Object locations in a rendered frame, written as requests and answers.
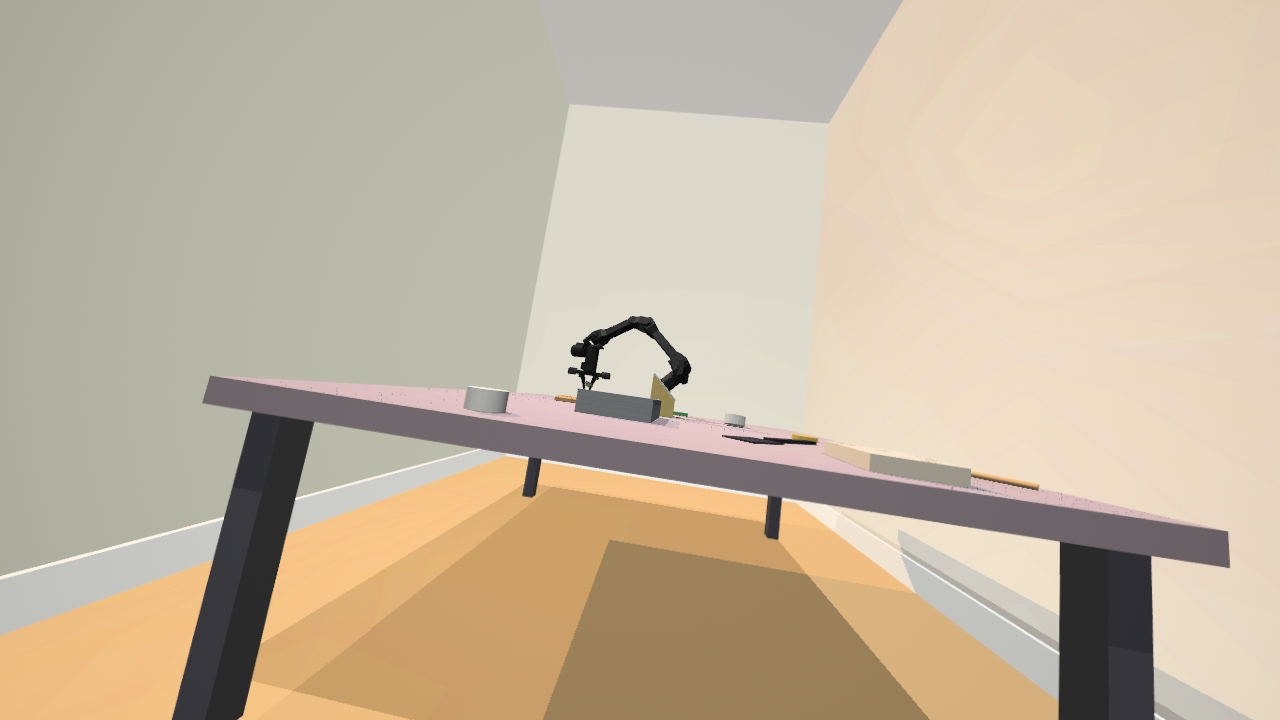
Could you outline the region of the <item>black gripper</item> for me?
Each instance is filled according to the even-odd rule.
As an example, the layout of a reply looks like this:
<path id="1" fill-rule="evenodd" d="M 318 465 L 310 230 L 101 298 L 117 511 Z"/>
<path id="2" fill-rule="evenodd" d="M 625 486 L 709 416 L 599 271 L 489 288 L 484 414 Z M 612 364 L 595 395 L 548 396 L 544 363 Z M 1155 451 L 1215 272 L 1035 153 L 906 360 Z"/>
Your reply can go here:
<path id="1" fill-rule="evenodd" d="M 599 380 L 599 377 L 602 377 L 602 379 L 608 379 L 608 380 L 611 379 L 611 373 L 605 373 L 605 372 L 596 373 L 596 363 L 598 363 L 596 357 L 585 357 L 584 369 L 582 370 L 577 370 L 579 368 L 570 366 L 568 368 L 568 374 L 573 374 L 573 375 L 579 374 L 579 377 L 582 380 L 582 389 L 585 389 L 585 383 L 584 383 L 585 382 L 585 375 L 593 375 L 591 386 L 589 387 L 589 389 L 591 389 L 593 384 L 595 383 L 595 380 Z"/>

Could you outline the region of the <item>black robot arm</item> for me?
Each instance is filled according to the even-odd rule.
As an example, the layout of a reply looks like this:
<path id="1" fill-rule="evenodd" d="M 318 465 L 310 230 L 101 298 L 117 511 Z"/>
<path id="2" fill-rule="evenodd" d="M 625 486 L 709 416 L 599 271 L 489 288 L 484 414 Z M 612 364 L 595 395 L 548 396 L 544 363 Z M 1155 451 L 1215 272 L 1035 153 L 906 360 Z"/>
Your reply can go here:
<path id="1" fill-rule="evenodd" d="M 607 345 L 616 336 L 623 334 L 625 332 L 631 329 L 637 329 L 641 331 L 643 333 L 646 333 L 649 337 L 652 337 L 652 340 L 655 340 L 657 343 L 660 346 L 660 348 L 663 348 L 663 351 L 668 355 L 669 357 L 668 363 L 673 372 L 669 372 L 666 377 L 660 379 L 667 389 L 671 391 L 680 383 L 682 383 L 682 386 L 689 383 L 689 373 L 691 372 L 692 368 L 690 366 L 687 357 L 685 357 L 682 354 L 678 354 L 672 347 L 672 345 L 669 345 L 666 337 L 660 334 L 660 331 L 658 329 L 652 316 L 628 316 L 627 320 L 612 325 L 608 329 L 593 331 L 591 334 L 589 334 L 585 340 L 582 340 L 584 343 L 577 342 L 571 347 L 571 355 L 573 357 L 598 359 L 599 350 L 603 348 L 604 345 Z M 591 341 L 593 345 L 589 341 Z"/>

